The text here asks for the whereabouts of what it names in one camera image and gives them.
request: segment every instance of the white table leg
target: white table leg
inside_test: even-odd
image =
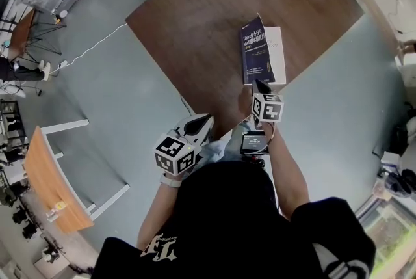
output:
[[[92,221],[96,220],[103,212],[108,209],[111,205],[115,203],[117,199],[119,199],[127,190],[130,189],[130,185],[126,184],[124,187],[121,188],[113,197],[108,199],[103,205],[97,208],[91,215],[90,218]]]
[[[47,135],[49,133],[65,131],[65,130],[73,129],[75,127],[87,126],[89,123],[90,121],[88,120],[78,120],[76,122],[57,124],[55,126],[41,127],[41,130],[44,135]]]
[[[83,201],[82,201],[82,200],[78,197],[77,193],[75,192],[75,190],[74,190],[74,189],[73,189],[73,187],[71,186],[71,183],[68,181],[68,179],[66,178],[66,176],[65,176],[65,174],[64,174],[64,172],[63,172],[63,170],[62,170],[62,168],[60,167],[58,160],[55,158],[55,155],[53,154],[53,150],[52,150],[52,148],[51,148],[51,145],[50,145],[49,141],[47,140],[47,136],[46,136],[46,135],[44,135],[44,134],[42,134],[42,136],[43,136],[43,138],[44,138],[44,140],[45,140],[45,144],[46,144],[46,147],[47,147],[48,151],[50,152],[50,154],[51,154],[51,155],[52,155],[52,157],[53,157],[53,161],[55,162],[55,166],[57,167],[57,170],[59,171],[59,174],[60,174],[60,175],[61,175],[61,177],[64,179],[65,184],[66,184],[66,185],[67,185],[67,187],[70,189],[70,191],[71,191],[72,195],[75,197],[75,199],[77,200],[78,204],[82,207],[82,209],[83,209],[84,211],[86,211],[86,207],[85,207],[85,205],[84,205]]]
[[[91,205],[90,205],[90,207],[88,207],[86,210],[88,211],[88,212],[91,212],[93,209],[95,209],[97,207],[97,205],[95,205],[94,203],[92,203]]]

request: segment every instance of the person's leg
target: person's leg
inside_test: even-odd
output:
[[[40,71],[38,68],[30,70],[24,66],[19,66],[19,68],[14,71],[14,79],[7,80],[39,81],[43,80],[44,77],[45,73]]]

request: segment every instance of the brown tabletop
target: brown tabletop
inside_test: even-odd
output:
[[[25,53],[33,18],[34,10],[31,10],[13,29],[12,38],[10,39],[10,47],[7,54],[8,60],[14,60],[23,56]]]
[[[221,136],[245,117],[239,31],[257,13],[281,27],[290,82],[363,11],[356,0],[147,0],[126,21],[195,112],[215,116]]]

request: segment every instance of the small device screen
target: small device screen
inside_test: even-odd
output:
[[[264,149],[261,153],[256,155],[267,155],[267,138],[264,131],[250,131],[242,136],[240,153],[243,155],[250,155],[253,152]]]

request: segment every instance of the chair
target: chair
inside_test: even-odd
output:
[[[21,224],[22,221],[27,219],[26,211],[21,207],[18,206],[19,211],[13,214],[13,221],[16,224]]]
[[[35,234],[37,230],[38,228],[35,226],[35,224],[29,222],[28,225],[23,229],[23,237],[29,240],[32,238],[33,234]]]

